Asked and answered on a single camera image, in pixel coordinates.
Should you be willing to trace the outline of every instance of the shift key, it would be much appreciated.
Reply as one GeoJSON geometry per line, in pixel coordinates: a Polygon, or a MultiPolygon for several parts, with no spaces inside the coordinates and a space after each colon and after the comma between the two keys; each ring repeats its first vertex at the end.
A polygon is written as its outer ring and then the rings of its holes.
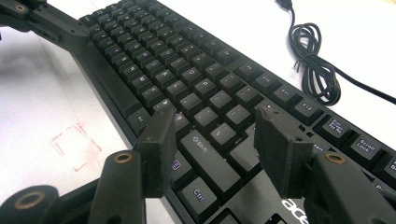
{"type": "Polygon", "coordinates": [[[180,140],[180,150],[206,184],[226,201],[242,186],[241,176],[194,130],[180,140]]]}

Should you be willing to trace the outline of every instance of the black cable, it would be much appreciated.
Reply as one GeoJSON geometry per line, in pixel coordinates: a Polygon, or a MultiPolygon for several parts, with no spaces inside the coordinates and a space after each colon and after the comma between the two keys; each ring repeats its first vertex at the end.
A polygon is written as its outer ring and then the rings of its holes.
{"type": "Polygon", "coordinates": [[[297,72],[299,72],[301,66],[304,68],[302,89],[305,93],[324,105],[335,105],[341,98],[340,85],[336,79],[336,74],[339,74],[352,84],[396,105],[394,97],[359,82],[333,64],[320,58],[318,56],[321,45],[319,28],[311,22],[294,25],[295,14],[291,0],[276,1],[291,12],[289,42],[294,55],[298,59],[294,65],[297,67],[297,72]]]}

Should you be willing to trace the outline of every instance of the acer logo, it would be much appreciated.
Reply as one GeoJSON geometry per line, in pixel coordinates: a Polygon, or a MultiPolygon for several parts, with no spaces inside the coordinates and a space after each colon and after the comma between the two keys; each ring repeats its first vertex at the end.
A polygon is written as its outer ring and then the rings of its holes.
{"type": "Polygon", "coordinates": [[[285,206],[297,220],[302,224],[308,224],[308,217],[305,215],[305,211],[297,207],[297,204],[292,199],[282,200],[283,206],[285,206]]]}

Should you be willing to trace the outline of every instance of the black keyboard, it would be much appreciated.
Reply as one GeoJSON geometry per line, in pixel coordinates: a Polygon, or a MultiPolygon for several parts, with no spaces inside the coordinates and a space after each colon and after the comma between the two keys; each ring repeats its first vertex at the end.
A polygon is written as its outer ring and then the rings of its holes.
{"type": "MultiPolygon", "coordinates": [[[[120,1],[80,21],[92,42],[76,58],[132,146],[155,111],[177,108],[178,152],[167,199],[182,222],[304,219],[303,210],[290,210],[303,209],[304,200],[279,198],[260,166],[253,147],[259,106],[289,116],[314,151],[347,155],[373,188],[396,196],[392,148],[167,6],[120,1]]],[[[61,199],[83,194],[87,203],[95,184],[61,199]]]]}

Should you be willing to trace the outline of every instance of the white surface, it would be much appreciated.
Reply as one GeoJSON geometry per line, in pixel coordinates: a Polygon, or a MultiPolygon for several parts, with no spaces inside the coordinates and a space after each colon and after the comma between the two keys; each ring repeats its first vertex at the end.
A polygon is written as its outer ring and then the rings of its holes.
{"type": "MultiPolygon", "coordinates": [[[[111,2],[115,1],[49,0],[74,18],[111,2]]],[[[275,1],[161,2],[300,86],[301,76],[293,68],[295,59],[286,38],[290,14],[275,1]]],[[[323,42],[319,56],[396,97],[396,4],[381,0],[295,0],[293,7],[296,23],[312,21],[320,27],[323,42]]],[[[97,178],[106,156],[126,146],[76,63],[69,53],[33,33],[0,29],[0,203],[28,186],[49,184],[63,195],[97,178]],[[85,165],[77,171],[51,145],[56,136],[75,125],[86,133],[78,138],[85,144],[78,153],[85,165]]],[[[332,110],[396,148],[396,106],[341,77],[338,80],[342,98],[332,110]]],[[[162,204],[149,201],[148,213],[156,210],[163,210],[162,204]]],[[[155,213],[148,218],[150,223],[172,222],[170,217],[155,213]]]]}

